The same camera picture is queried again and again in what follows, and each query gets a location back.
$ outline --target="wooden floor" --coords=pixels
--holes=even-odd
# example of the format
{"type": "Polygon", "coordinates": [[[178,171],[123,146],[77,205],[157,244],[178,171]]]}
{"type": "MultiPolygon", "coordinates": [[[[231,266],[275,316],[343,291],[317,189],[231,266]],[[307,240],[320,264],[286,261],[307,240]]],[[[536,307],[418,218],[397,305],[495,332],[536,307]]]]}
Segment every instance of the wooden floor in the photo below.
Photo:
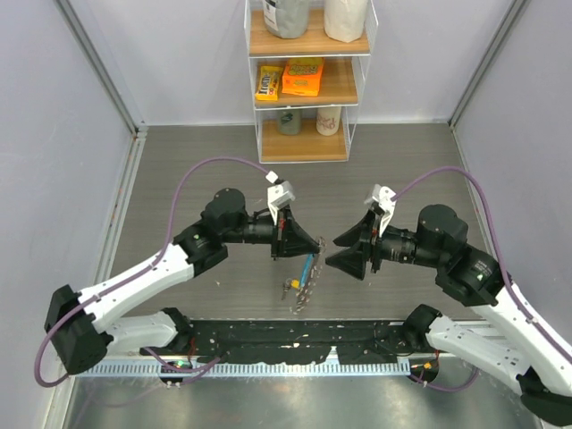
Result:
{"type": "MultiPolygon", "coordinates": [[[[114,273],[157,251],[164,240],[172,194],[182,175],[209,156],[242,156],[257,160],[254,127],[154,128],[130,200],[114,263],[114,273]]],[[[293,213],[312,236],[328,241],[326,254],[336,250],[332,239],[366,212],[363,200],[375,183],[401,189],[418,175],[441,165],[459,165],[458,150],[445,124],[360,125],[347,163],[276,164],[273,169],[296,190],[293,213]]],[[[240,189],[248,211],[265,207],[264,177],[239,164],[210,164],[191,177],[175,217],[178,233],[194,223],[214,193],[240,189]]],[[[433,177],[409,192],[398,204],[392,224],[416,227],[419,211],[428,204],[452,206],[469,224],[469,242],[484,248],[464,180],[454,173],[433,177]]],[[[301,275],[304,258],[270,259],[267,246],[230,245],[229,258],[197,279],[170,288],[133,314],[177,307],[190,317],[206,318],[388,318],[403,319],[418,304],[440,309],[459,319],[476,319],[435,286],[435,272],[420,267],[382,264],[363,282],[325,267],[312,301],[293,315],[294,297],[280,301],[282,282],[301,275]]]]}

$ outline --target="yellow package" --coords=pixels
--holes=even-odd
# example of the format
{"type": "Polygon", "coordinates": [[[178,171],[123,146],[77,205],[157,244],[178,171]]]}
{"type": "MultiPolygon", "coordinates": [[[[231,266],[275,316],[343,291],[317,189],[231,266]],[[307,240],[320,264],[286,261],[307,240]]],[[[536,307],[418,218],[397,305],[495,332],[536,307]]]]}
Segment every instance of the yellow package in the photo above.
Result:
{"type": "Polygon", "coordinates": [[[278,100],[278,86],[282,76],[282,67],[263,65],[260,67],[260,78],[258,79],[258,89],[255,98],[261,101],[278,100]]]}
{"type": "Polygon", "coordinates": [[[291,58],[282,75],[282,92],[316,97],[324,71],[323,58],[291,58]]]}

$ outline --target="gray floor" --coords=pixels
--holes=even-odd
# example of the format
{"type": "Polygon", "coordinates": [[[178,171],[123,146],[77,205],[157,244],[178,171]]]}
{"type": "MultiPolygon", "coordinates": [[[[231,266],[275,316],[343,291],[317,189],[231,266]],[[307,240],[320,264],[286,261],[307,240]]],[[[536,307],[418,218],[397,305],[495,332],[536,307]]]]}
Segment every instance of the gray floor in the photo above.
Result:
{"type": "MultiPolygon", "coordinates": [[[[459,386],[471,369],[442,358],[436,383],[459,386]]],[[[156,379],[80,378],[64,428],[540,429],[508,388],[481,374],[466,391],[423,389],[406,377],[204,379],[180,390],[156,379]],[[146,397],[137,397],[153,390],[146,397]],[[129,405],[109,408],[101,403],[129,405]]]]}
{"type": "MultiPolygon", "coordinates": [[[[147,137],[130,200],[114,273],[157,251],[164,240],[172,194],[182,175],[209,156],[242,156],[257,160],[254,128],[249,126],[158,128],[147,137]]],[[[296,190],[293,213],[312,236],[329,242],[366,212],[363,200],[375,183],[401,189],[418,175],[442,165],[459,165],[458,150],[445,124],[360,125],[347,163],[276,164],[272,167],[296,190]]],[[[211,164],[191,177],[176,215],[175,231],[194,223],[214,193],[225,187],[242,190],[247,209],[265,207],[266,184],[257,171],[238,164],[211,164]]],[[[428,204],[452,206],[469,224],[469,242],[484,248],[475,212],[461,176],[433,177],[397,205],[392,224],[416,227],[419,210],[428,204]]],[[[150,299],[133,313],[149,314],[177,307],[190,317],[207,318],[397,318],[418,304],[440,309],[459,319],[475,315],[434,285],[432,270],[383,263],[382,271],[363,282],[326,267],[312,302],[293,315],[294,297],[280,301],[282,282],[299,277],[304,258],[270,259],[267,246],[230,245],[229,258],[197,279],[150,299]]]]}

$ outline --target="wooden shelf board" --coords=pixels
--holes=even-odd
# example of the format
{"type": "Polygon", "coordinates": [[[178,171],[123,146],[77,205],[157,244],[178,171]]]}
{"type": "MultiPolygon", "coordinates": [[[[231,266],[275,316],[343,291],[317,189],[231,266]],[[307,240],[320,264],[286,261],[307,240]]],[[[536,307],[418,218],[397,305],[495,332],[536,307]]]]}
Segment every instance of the wooden shelf board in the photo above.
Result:
{"type": "MultiPolygon", "coordinates": [[[[257,83],[261,65],[280,65],[286,62],[262,62],[258,63],[257,83]]],[[[302,97],[282,93],[281,87],[278,93],[278,101],[260,101],[255,99],[255,107],[269,108],[285,105],[356,105],[358,103],[358,91],[354,81],[354,73],[351,66],[351,58],[325,58],[324,73],[320,82],[320,92],[317,97],[302,97]]]]}
{"type": "Polygon", "coordinates": [[[264,121],[262,129],[262,162],[346,161],[343,127],[333,136],[323,136],[315,128],[315,119],[303,119],[302,131],[296,136],[278,132],[276,121],[264,121]]]}
{"type": "Polygon", "coordinates": [[[312,9],[306,33],[300,38],[277,38],[266,29],[262,11],[252,11],[250,20],[250,56],[357,55],[369,54],[364,31],[350,43],[328,38],[324,31],[324,9],[312,9]]]}

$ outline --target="gray wall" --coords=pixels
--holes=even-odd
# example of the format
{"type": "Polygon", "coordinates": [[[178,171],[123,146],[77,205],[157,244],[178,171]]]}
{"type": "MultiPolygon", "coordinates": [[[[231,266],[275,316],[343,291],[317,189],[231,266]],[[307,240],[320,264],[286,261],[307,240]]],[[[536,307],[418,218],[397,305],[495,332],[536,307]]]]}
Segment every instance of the gray wall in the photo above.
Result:
{"type": "Polygon", "coordinates": [[[37,429],[52,393],[32,375],[47,305],[93,282],[129,134],[55,2],[3,8],[0,58],[0,417],[37,429]]]}
{"type": "Polygon", "coordinates": [[[572,341],[572,2],[532,1],[458,127],[509,270],[572,341]]]}
{"type": "MultiPolygon", "coordinates": [[[[72,3],[147,124],[254,121],[245,0],[72,3]]],[[[361,121],[448,121],[510,3],[374,0],[379,30],[361,121]]]]}

